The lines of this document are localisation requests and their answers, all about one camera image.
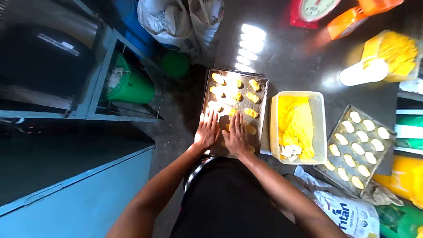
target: dough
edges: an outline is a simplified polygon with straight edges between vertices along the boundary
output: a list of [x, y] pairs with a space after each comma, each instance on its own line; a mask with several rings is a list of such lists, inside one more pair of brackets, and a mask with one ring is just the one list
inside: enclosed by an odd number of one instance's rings
[[371, 164], [377, 163], [376, 157], [374, 157], [374, 154], [371, 153], [371, 152], [364, 153], [364, 157], [366, 158], [367, 162], [369, 162]]
[[210, 92], [213, 93], [214, 95], [216, 95], [217, 97], [223, 97], [222, 90], [218, 89], [215, 86], [210, 87]]
[[216, 81], [216, 83], [220, 84], [220, 85], [224, 85], [225, 84], [225, 80], [224, 77], [221, 76], [220, 74], [217, 73], [212, 73], [211, 74], [211, 78]]
[[296, 145], [302, 149], [299, 159], [312, 159], [313, 118], [308, 97], [279, 96], [278, 106], [279, 145]]
[[254, 93], [248, 92], [248, 93], [246, 93], [245, 96], [247, 96], [247, 98], [250, 99], [251, 101], [253, 101], [254, 103], [258, 103], [260, 101], [260, 98], [257, 95], [255, 95]]
[[356, 188], [364, 189], [363, 183], [360, 181], [360, 179], [357, 176], [352, 176], [351, 177], [351, 182], [352, 182], [352, 184], [354, 184], [354, 186]]
[[251, 135], [255, 135], [257, 133], [257, 130], [254, 128], [254, 126], [250, 124], [247, 124], [247, 126], [245, 127], [245, 131]]
[[216, 112], [221, 112], [223, 109], [222, 106], [218, 102], [215, 102], [215, 101], [210, 101], [207, 103], [207, 105], [209, 106], [209, 108], [214, 109]]
[[361, 122], [360, 114], [358, 114], [358, 112], [356, 112], [356, 111], [350, 112], [349, 117], [351, 117], [351, 120], [355, 123]]
[[341, 145], [348, 145], [348, 140], [345, 138], [345, 136], [343, 136], [339, 133], [335, 133], [334, 136], [339, 141], [339, 143]]
[[361, 142], [368, 142], [369, 136], [366, 134], [366, 132], [359, 130], [355, 133], [358, 137], [360, 137]]
[[373, 131], [376, 128], [371, 120], [364, 120], [363, 124], [366, 126], [367, 131]]
[[241, 75], [239, 75], [238, 73], [228, 72], [228, 74], [226, 75], [226, 77], [227, 77], [227, 79], [229, 79], [229, 81], [231, 82], [231, 84], [233, 84], [235, 87], [237, 87], [237, 88], [241, 88], [242, 87]]
[[254, 89], [254, 91], [257, 92], [257, 91], [260, 90], [260, 85], [254, 79], [249, 80], [248, 83], [251, 85], [251, 87]]
[[334, 171], [335, 170], [335, 166], [333, 166], [333, 164], [329, 160], [325, 161], [324, 162], [324, 165], [330, 171]]
[[344, 125], [346, 131], [348, 133], [353, 133], [354, 132], [354, 126], [352, 125], [352, 123], [350, 121], [343, 121], [341, 122], [342, 125]]
[[253, 118], [258, 117], [258, 113], [254, 109], [251, 109], [251, 108], [245, 108], [244, 113]]
[[352, 156], [350, 156], [350, 155], [344, 155], [344, 160], [345, 160], [345, 163], [348, 164], [349, 167], [353, 167], [354, 168], [356, 166], [356, 164], [355, 164]]
[[352, 143], [351, 147], [358, 155], [364, 154], [364, 149], [363, 149], [363, 147], [361, 147], [361, 145], [359, 145], [357, 143]]
[[241, 101], [242, 95], [240, 93], [231, 94], [231, 97], [235, 99], [236, 101]]
[[330, 146], [329, 146], [329, 149], [330, 149], [330, 151], [332, 152], [332, 154], [334, 155], [334, 156], [340, 156], [341, 155], [341, 153], [339, 152], [339, 150], [338, 150], [338, 146], [336, 146], [335, 144], [331, 144]]
[[373, 139], [370, 141], [370, 143], [374, 146], [376, 151], [383, 151], [385, 147], [383, 146], [382, 142], [378, 139]]
[[357, 166], [357, 170], [361, 173], [364, 177], [370, 177], [370, 172], [364, 165]]
[[379, 127], [377, 129], [377, 134], [380, 136], [380, 138], [388, 140], [390, 137], [390, 134], [388, 130], [385, 127]]
[[348, 175], [346, 175], [346, 172], [343, 168], [338, 168], [338, 174], [341, 177], [341, 179], [344, 180], [345, 182], [349, 181], [349, 177]]

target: white dough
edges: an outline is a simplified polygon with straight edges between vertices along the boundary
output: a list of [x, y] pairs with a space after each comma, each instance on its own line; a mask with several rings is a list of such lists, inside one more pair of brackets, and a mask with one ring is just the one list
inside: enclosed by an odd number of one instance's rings
[[369, 136], [366, 134], [366, 132], [359, 130], [355, 133], [358, 137], [360, 137], [361, 142], [368, 142]]
[[338, 174], [341, 177], [341, 179], [344, 180], [345, 182], [349, 181], [349, 177], [348, 175], [346, 175], [346, 172], [343, 168], [338, 168]]
[[356, 164], [350, 155], [344, 155], [345, 163], [348, 164], [349, 167], [355, 167]]
[[340, 156], [341, 155], [341, 153], [339, 152], [339, 150], [338, 150], [338, 146], [336, 146], [335, 144], [331, 144], [330, 146], [329, 146], [329, 149], [330, 149], [330, 151], [332, 152], [332, 154], [334, 155], [334, 156]]
[[374, 157], [374, 154], [371, 152], [366, 152], [364, 153], [364, 157], [366, 158], [367, 162], [371, 163], [371, 164], [376, 164], [376, 157]]
[[341, 145], [348, 145], [348, 140], [345, 138], [345, 136], [343, 136], [339, 133], [335, 133], [334, 136], [339, 141], [339, 143]]
[[343, 121], [341, 122], [341, 124], [345, 126], [345, 129], [348, 133], [354, 132], [354, 126], [352, 125], [350, 121]]
[[351, 117], [351, 120], [355, 123], [361, 122], [360, 114], [358, 114], [358, 112], [356, 112], [356, 111], [350, 112], [349, 117]]
[[363, 147], [361, 147], [361, 145], [359, 145], [357, 143], [352, 143], [351, 147], [358, 155], [364, 154], [364, 149], [363, 149]]
[[363, 124], [366, 126], [367, 131], [373, 131], [376, 128], [371, 120], [364, 120]]
[[378, 139], [373, 139], [370, 141], [370, 143], [374, 146], [376, 151], [383, 151], [385, 149], [382, 142]]
[[369, 177], [370, 176], [370, 172], [369, 170], [366, 168], [366, 166], [364, 165], [359, 165], [357, 166], [358, 171], [361, 173], [362, 176], [364, 177]]
[[388, 130], [385, 127], [379, 127], [377, 129], [377, 134], [380, 136], [380, 138], [388, 140], [390, 137], [390, 134]]
[[335, 170], [335, 166], [333, 166], [333, 164], [329, 160], [325, 161], [324, 162], [324, 165], [330, 171], [334, 171]]
[[354, 186], [356, 188], [364, 189], [363, 183], [360, 181], [360, 179], [357, 176], [352, 176], [351, 177], [351, 182], [352, 182], [352, 184], [354, 184]]

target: sack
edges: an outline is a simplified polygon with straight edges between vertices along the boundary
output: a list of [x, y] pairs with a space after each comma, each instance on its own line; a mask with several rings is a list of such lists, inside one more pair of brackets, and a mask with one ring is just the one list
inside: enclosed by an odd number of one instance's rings
[[200, 47], [188, 12], [181, 0], [158, 0], [155, 2], [157, 3], [156, 8], [152, 6], [151, 1], [139, 0], [138, 21], [141, 26], [164, 47], [185, 53], [190, 58], [191, 64], [197, 63], [201, 53]]
[[[306, 173], [300, 166], [297, 166], [294, 175], [318, 187], [331, 187]], [[321, 190], [315, 190], [313, 194], [316, 197], [314, 202], [345, 234], [355, 238], [379, 237], [379, 216], [372, 204], [364, 200], [334, 196]]]
[[214, 66], [219, 36], [216, 34], [223, 20], [223, 0], [188, 0], [194, 33], [201, 47], [202, 63]]

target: baking tray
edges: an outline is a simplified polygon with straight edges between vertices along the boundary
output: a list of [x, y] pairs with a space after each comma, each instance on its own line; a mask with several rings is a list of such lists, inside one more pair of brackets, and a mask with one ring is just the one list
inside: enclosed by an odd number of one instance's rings
[[[236, 87], [226, 84], [225, 86], [219, 85], [212, 79], [212, 73], [218, 73], [220, 75], [227, 75], [229, 72], [237, 73], [241, 76], [242, 80], [242, 87], [238, 89], [238, 92], [242, 95], [242, 100], [240, 102], [236, 101], [232, 97], [228, 96], [229, 90], [234, 90]], [[248, 83], [249, 80], [254, 79], [260, 85], [260, 91], [255, 92], [250, 84]], [[218, 124], [219, 128], [225, 130], [225, 125], [229, 123], [231, 116], [227, 115], [227, 112], [230, 110], [229, 107], [239, 111], [240, 113], [244, 113], [245, 108], [252, 108], [258, 113], [257, 118], [252, 118], [244, 114], [244, 120], [247, 121], [248, 124], [254, 126], [257, 129], [257, 133], [255, 135], [249, 135], [248, 141], [250, 145], [254, 146], [255, 154], [260, 153], [260, 146], [261, 146], [261, 137], [263, 132], [263, 122], [264, 122], [264, 114], [266, 112], [266, 101], [267, 101], [267, 87], [268, 87], [269, 80], [264, 75], [257, 75], [245, 72], [239, 72], [234, 70], [227, 70], [227, 69], [218, 69], [218, 68], [210, 68], [206, 74], [206, 85], [204, 88], [204, 101], [203, 101], [203, 109], [202, 112], [205, 113], [206, 108], [208, 107], [209, 101], [216, 101], [219, 102], [222, 107], [223, 111], [218, 114]], [[217, 97], [216, 95], [212, 94], [209, 89], [210, 87], [215, 86], [221, 89], [226, 97]], [[260, 98], [259, 103], [253, 103], [249, 100], [245, 94], [247, 92], [252, 92]], [[219, 136], [219, 141], [216, 145], [210, 149], [209, 152], [206, 152], [208, 155], [215, 155], [215, 156], [225, 156], [235, 158], [231, 154], [229, 154], [228, 149], [221, 145], [221, 142], [224, 141], [223, 136]]]
[[[352, 111], [356, 111], [356, 112], [359, 113], [360, 118], [361, 118], [360, 123], [355, 123], [351, 120], [349, 113], [352, 112]], [[373, 131], [367, 131], [366, 127], [364, 126], [363, 120], [366, 120], [366, 119], [369, 119], [374, 123], [376, 128]], [[341, 122], [343, 122], [345, 120], [350, 121], [352, 123], [352, 125], [354, 126], [354, 132], [353, 133], [348, 133], [345, 130], [345, 127], [341, 124]], [[385, 139], [382, 139], [382, 138], [379, 137], [379, 135], [377, 134], [377, 129], [379, 127], [384, 127], [385, 129], [388, 130], [388, 132], [390, 134], [390, 138], [388, 140], [385, 140]], [[360, 141], [360, 138], [355, 134], [359, 130], [364, 131], [369, 136], [368, 142], [361, 142]], [[347, 145], [341, 145], [339, 143], [339, 141], [334, 136], [334, 134], [336, 134], [336, 133], [339, 133], [339, 134], [345, 136], [345, 138], [348, 140], [348, 144]], [[323, 164], [322, 165], [315, 165], [314, 168], [317, 171], [321, 172], [329, 180], [333, 181], [335, 184], [338, 184], [340, 187], [345, 189], [352, 197], [360, 198], [363, 195], [363, 192], [364, 192], [366, 186], [368, 185], [368, 183], [370, 182], [370, 180], [371, 180], [374, 172], [376, 171], [377, 167], [382, 162], [384, 155], [386, 154], [387, 151], [389, 151], [391, 149], [391, 147], [393, 147], [393, 144], [395, 142], [395, 137], [396, 137], [395, 132], [391, 131], [389, 129], [389, 127], [384, 126], [382, 123], [376, 121], [371, 116], [369, 116], [366, 113], [360, 111], [359, 109], [353, 107], [352, 105], [348, 105], [346, 107], [344, 113], [342, 114], [342, 117], [339, 119], [335, 129], [333, 130], [333, 132], [330, 135], [329, 140], [327, 142], [328, 160], [335, 167], [335, 170], [330, 171]], [[372, 139], [380, 140], [382, 142], [382, 144], [384, 145], [385, 149], [381, 152], [376, 151], [374, 146], [370, 143], [370, 141]], [[355, 153], [354, 150], [351, 148], [352, 143], [359, 144], [364, 149], [365, 152], [373, 153], [374, 156], [376, 157], [376, 164], [369, 163], [366, 160], [366, 158], [364, 157], [364, 155], [359, 155], [359, 154]], [[340, 157], [334, 156], [332, 154], [332, 152], [329, 149], [329, 145], [331, 145], [331, 144], [336, 144], [336, 146], [339, 149], [339, 152], [341, 153]], [[345, 160], [343, 158], [343, 156], [345, 154], [349, 154], [353, 157], [353, 159], [356, 163], [356, 166], [354, 168], [348, 166], [348, 164], [345, 162]], [[362, 176], [359, 173], [359, 171], [357, 170], [358, 165], [366, 166], [371, 175], [369, 177]], [[350, 178], [348, 182], [345, 182], [344, 180], [342, 180], [339, 177], [338, 172], [337, 172], [337, 169], [339, 167], [345, 169], [348, 177]], [[351, 177], [353, 175], [357, 176], [360, 179], [360, 181], [364, 185], [364, 189], [356, 188], [352, 184]]]

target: titan flour bag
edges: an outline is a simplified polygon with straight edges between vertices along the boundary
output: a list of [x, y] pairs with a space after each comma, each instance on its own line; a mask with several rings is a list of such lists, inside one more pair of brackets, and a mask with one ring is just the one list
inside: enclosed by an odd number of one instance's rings
[[375, 207], [363, 200], [334, 196], [327, 193], [325, 187], [331, 187], [306, 173], [300, 166], [295, 169], [295, 176], [314, 186], [314, 202], [347, 235], [354, 238], [379, 237], [379, 217]]

